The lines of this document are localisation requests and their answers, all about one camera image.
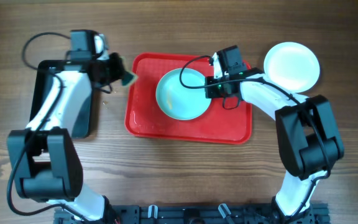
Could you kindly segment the green and yellow sponge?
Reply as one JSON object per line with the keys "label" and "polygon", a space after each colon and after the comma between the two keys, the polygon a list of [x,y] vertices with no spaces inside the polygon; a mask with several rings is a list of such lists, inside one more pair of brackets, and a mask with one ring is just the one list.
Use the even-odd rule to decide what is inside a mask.
{"label": "green and yellow sponge", "polygon": [[124,74],[121,78],[122,86],[131,86],[138,79],[138,76],[134,72],[132,72],[126,68],[126,63],[125,63],[124,57],[120,57],[120,59],[121,59],[121,63],[122,63],[123,69],[124,69]]}

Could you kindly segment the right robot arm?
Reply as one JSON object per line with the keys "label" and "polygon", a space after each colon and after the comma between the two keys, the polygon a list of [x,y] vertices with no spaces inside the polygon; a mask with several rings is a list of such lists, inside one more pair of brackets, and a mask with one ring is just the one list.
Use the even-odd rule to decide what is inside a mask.
{"label": "right robot arm", "polygon": [[238,46],[215,52],[209,58],[213,76],[206,79],[209,98],[236,96],[274,121],[278,150],[286,169],[273,198],[276,219],[294,222],[305,216],[320,180],[328,179],[344,145],[327,98],[303,92],[319,79],[316,55],[296,42],[282,42],[266,54],[263,69],[247,68]]}

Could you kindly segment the white round plate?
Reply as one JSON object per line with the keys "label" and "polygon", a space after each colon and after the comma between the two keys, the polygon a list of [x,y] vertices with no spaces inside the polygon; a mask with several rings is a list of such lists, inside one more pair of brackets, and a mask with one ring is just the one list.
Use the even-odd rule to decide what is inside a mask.
{"label": "white round plate", "polygon": [[282,42],[267,52],[264,72],[279,86],[301,93],[317,83],[320,65],[308,47],[296,42]]}

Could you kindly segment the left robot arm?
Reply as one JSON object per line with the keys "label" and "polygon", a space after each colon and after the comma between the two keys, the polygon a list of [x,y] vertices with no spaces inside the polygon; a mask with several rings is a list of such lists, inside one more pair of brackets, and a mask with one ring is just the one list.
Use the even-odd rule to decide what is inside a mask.
{"label": "left robot arm", "polygon": [[52,78],[42,106],[24,129],[8,135],[7,204],[21,216],[60,207],[78,223],[120,223],[107,197],[84,184],[71,135],[93,90],[102,91],[128,72],[119,54],[109,54],[104,35],[83,29],[71,30],[67,38],[71,49],[65,59],[36,69]]}

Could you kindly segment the light blue plate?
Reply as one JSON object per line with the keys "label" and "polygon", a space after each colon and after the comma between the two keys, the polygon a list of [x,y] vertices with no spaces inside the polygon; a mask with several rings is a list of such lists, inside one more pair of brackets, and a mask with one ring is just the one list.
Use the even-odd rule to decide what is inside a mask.
{"label": "light blue plate", "polygon": [[180,68],[166,73],[157,84],[155,98],[159,108],[177,120],[191,120],[201,116],[210,106],[205,90],[185,88],[180,83]]}

